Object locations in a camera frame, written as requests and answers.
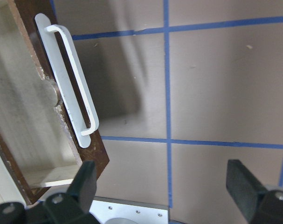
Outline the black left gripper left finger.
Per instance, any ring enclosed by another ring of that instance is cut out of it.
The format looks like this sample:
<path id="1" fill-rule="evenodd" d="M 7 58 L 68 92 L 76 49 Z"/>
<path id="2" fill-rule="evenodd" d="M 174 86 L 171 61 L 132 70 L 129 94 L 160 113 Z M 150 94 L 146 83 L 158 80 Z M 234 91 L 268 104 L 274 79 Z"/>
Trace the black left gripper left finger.
<path id="1" fill-rule="evenodd" d="M 0 224 L 96 224 L 90 213 L 96 190 L 96 165 L 85 161 L 65 193 L 54 193 L 27 209 L 20 202 L 1 203 Z"/>

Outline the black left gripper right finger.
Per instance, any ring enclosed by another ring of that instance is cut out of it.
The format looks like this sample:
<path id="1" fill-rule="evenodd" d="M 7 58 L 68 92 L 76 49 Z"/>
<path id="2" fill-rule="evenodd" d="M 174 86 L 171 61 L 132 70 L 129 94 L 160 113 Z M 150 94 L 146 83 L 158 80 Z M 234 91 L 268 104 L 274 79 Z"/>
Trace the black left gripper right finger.
<path id="1" fill-rule="evenodd" d="M 283 189 L 263 185 L 240 160 L 228 160 L 226 189 L 248 224 L 283 224 Z"/>

